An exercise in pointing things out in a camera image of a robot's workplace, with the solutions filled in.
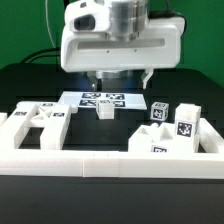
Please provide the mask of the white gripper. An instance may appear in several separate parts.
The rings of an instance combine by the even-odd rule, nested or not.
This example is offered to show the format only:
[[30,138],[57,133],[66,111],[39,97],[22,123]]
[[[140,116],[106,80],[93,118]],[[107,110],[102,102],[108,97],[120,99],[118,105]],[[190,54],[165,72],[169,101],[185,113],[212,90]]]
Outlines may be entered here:
[[101,83],[95,71],[144,69],[142,88],[154,70],[180,61],[185,20],[150,18],[148,0],[77,0],[65,10],[61,67],[87,73],[94,91]]

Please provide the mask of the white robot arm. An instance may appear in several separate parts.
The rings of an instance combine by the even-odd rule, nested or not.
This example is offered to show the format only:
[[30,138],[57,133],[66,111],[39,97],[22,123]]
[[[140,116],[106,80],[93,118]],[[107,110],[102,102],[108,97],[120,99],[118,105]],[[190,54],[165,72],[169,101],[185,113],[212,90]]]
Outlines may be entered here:
[[141,70],[146,86],[156,69],[180,61],[185,19],[151,15],[149,0],[77,0],[65,9],[61,67],[101,79]]

